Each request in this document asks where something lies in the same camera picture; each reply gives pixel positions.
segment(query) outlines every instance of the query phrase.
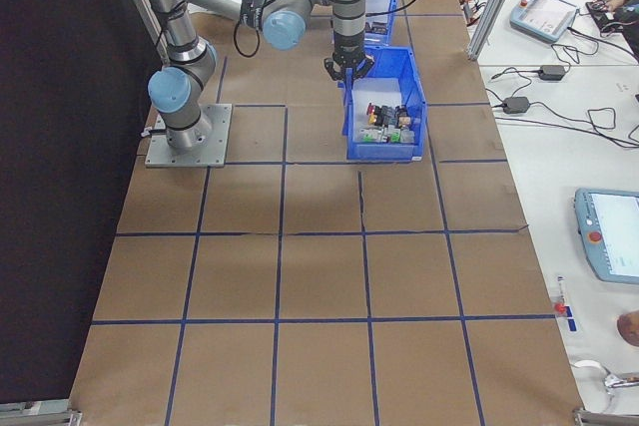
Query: white table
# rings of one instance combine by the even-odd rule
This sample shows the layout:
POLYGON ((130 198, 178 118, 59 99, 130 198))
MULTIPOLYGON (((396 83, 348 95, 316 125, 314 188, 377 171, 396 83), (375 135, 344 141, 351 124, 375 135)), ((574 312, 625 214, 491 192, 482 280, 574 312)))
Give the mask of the white table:
MULTIPOLYGON (((495 21, 488 40, 479 56, 479 65, 542 65, 557 64, 557 58, 552 49, 522 32, 510 27, 509 16, 512 8, 519 4, 520 0, 505 0, 499 15, 495 21)), ((587 13, 584 6, 590 0, 565 0, 581 8, 582 13, 587 13)), ((599 31, 589 15, 577 16, 573 27, 584 34, 594 37, 599 36, 599 31)), ((620 34, 614 34, 605 40, 627 48, 627 44, 620 34)), ((559 39, 559 43, 573 45, 579 50, 591 52, 593 43, 579 39, 569 32, 559 39)), ((614 47, 601 44, 599 53, 594 57, 582 56, 582 65, 636 65, 636 61, 628 54, 614 47)))
MULTIPOLYGON (((547 44, 509 26, 510 10, 518 1, 506 0, 478 60, 486 87, 502 98, 525 84, 516 74, 491 80, 504 67, 534 70, 543 64, 559 64, 547 44)), ((586 0, 567 1, 583 5, 586 0)), ((578 17, 574 27, 598 36, 589 16, 578 17)), ((620 35, 613 39, 627 48, 620 35)), ((569 33, 560 42, 585 51, 592 48, 588 41, 569 33)), ((639 125, 639 102, 634 97, 639 93, 639 68, 618 49, 602 44, 596 56, 582 57, 581 65, 573 66, 559 83, 527 75, 533 83, 517 95, 531 102, 541 101, 562 115, 582 119, 588 109, 612 107, 617 111, 615 134, 620 138, 639 125)), ((492 96, 490 100, 498 104, 492 96)), ((498 110, 495 116, 505 117, 498 110)), ((540 106, 531 107, 522 118, 584 127, 558 119, 540 106)), ((604 117, 597 118, 603 122, 604 117)), ((603 139, 563 129, 497 123, 551 296, 558 292, 557 276, 565 278, 577 331, 569 331, 565 318, 558 321, 571 362, 594 359, 616 373, 639 371, 639 348, 626 343, 616 329, 620 314, 639 309, 639 286, 595 277, 577 234, 572 203, 581 187, 639 191, 639 151, 624 151, 603 139)), ((586 409, 602 411, 608 403, 602 374, 574 368, 573 373, 586 409)), ((607 412, 639 414, 639 387, 617 390, 607 412)))

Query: red component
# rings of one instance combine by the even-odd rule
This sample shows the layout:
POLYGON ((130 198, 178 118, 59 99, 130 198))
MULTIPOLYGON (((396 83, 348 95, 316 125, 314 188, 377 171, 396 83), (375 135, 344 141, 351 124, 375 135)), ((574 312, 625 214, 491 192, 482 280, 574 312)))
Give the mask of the red component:
POLYGON ((588 239, 593 243, 598 243, 599 241, 601 241, 601 238, 603 238, 603 236, 599 231, 590 231, 588 233, 588 239))
POLYGON ((554 304, 554 309, 559 314, 566 314, 566 311, 567 311, 566 305, 561 302, 556 302, 554 304))

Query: screen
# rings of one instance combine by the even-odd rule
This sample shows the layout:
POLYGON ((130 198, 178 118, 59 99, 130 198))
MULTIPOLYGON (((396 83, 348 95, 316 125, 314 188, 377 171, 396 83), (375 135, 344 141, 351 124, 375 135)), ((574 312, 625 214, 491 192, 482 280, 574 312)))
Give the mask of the screen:
POLYGON ((639 276, 639 199, 592 194, 610 273, 639 276))
POLYGON ((524 10, 520 21, 534 30, 557 35, 574 11, 574 6, 561 0, 535 0, 524 10))

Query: black backdrop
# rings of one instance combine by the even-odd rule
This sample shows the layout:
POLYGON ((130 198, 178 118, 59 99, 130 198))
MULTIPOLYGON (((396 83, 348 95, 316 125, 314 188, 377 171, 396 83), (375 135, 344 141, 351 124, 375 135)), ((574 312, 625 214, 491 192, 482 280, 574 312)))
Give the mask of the black backdrop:
POLYGON ((0 0, 0 403, 69 396, 159 67, 131 0, 0 0))

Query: person's hand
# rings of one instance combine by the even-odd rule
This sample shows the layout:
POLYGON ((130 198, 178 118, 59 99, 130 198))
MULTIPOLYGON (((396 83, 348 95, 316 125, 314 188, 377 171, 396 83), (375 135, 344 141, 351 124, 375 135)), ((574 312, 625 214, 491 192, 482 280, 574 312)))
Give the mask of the person's hand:
POLYGON ((625 3, 626 0, 606 0, 606 7, 608 8, 608 12, 614 12, 625 3))

